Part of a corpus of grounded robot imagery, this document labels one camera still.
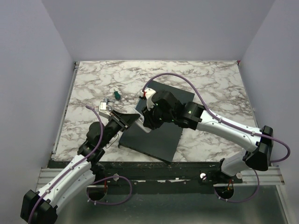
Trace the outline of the white remote control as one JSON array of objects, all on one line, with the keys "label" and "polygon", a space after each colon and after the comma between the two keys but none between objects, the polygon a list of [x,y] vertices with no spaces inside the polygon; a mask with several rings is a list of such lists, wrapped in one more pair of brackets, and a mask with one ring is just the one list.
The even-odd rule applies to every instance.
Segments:
[{"label": "white remote control", "polygon": [[135,108],[133,107],[130,107],[129,109],[129,112],[130,113],[133,113],[133,114],[138,114],[140,117],[135,121],[135,124],[138,125],[144,132],[146,133],[150,133],[151,132],[151,129],[150,128],[147,128],[145,127],[143,124],[144,124],[144,116],[138,112]]}]

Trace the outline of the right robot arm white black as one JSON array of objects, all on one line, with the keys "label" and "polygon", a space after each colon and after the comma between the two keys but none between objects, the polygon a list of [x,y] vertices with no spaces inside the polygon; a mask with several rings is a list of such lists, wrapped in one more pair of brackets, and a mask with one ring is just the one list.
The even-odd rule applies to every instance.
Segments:
[{"label": "right robot arm white black", "polygon": [[215,178],[221,183],[246,169],[266,171],[270,165],[273,147],[272,128],[262,129],[244,126],[231,120],[225,121],[214,112],[209,113],[203,105],[195,102],[181,103],[169,91],[145,89],[143,99],[143,126],[151,130],[159,128],[163,123],[173,123],[181,128],[189,128],[215,134],[243,148],[243,150],[219,162]]}]

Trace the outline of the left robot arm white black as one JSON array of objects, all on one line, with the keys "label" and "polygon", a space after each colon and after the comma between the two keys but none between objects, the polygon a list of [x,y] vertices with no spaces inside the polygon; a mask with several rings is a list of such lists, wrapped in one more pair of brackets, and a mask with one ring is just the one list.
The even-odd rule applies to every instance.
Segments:
[{"label": "left robot arm white black", "polygon": [[104,147],[119,132],[130,128],[139,118],[139,113],[100,112],[108,119],[90,124],[85,142],[77,155],[49,183],[37,191],[29,190],[22,201],[20,217],[29,224],[53,224],[67,203],[89,184],[103,181],[103,172],[98,165],[104,155]]}]

